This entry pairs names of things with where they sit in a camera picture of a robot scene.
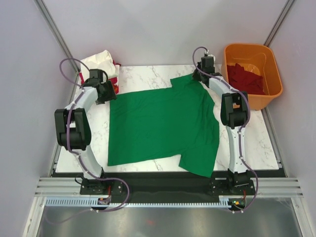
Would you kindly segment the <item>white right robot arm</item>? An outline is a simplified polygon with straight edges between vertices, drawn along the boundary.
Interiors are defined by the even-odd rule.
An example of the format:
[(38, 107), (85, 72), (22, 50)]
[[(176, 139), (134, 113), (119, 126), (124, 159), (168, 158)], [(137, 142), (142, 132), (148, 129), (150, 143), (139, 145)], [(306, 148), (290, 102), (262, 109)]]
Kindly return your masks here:
[(249, 122), (250, 109), (246, 92), (240, 92), (215, 72), (214, 56), (205, 54), (194, 63), (193, 80), (200, 81), (213, 90), (221, 99), (220, 119), (229, 138), (231, 174), (247, 172), (245, 163), (245, 127)]

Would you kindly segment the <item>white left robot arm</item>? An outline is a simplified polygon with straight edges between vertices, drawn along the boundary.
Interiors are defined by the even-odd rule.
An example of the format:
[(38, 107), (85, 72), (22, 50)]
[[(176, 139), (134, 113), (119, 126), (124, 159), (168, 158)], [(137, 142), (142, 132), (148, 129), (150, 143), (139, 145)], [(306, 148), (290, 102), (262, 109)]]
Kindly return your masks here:
[(92, 132), (87, 112), (93, 104), (104, 104), (116, 99), (108, 74), (101, 69), (91, 69), (89, 78), (79, 86), (78, 96), (68, 106), (54, 113), (58, 144), (77, 159), (84, 178), (94, 179), (91, 188), (97, 194), (104, 194), (108, 190), (108, 181), (101, 178), (103, 168), (90, 145)]

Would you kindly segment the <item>green t-shirt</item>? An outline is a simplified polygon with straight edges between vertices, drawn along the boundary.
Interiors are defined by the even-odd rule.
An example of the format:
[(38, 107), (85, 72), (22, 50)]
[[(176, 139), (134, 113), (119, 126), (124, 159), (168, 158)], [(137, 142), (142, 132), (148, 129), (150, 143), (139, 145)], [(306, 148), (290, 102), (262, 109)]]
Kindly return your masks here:
[(179, 155), (182, 169), (211, 176), (219, 148), (214, 101), (190, 74), (170, 82), (110, 102), (109, 166)]

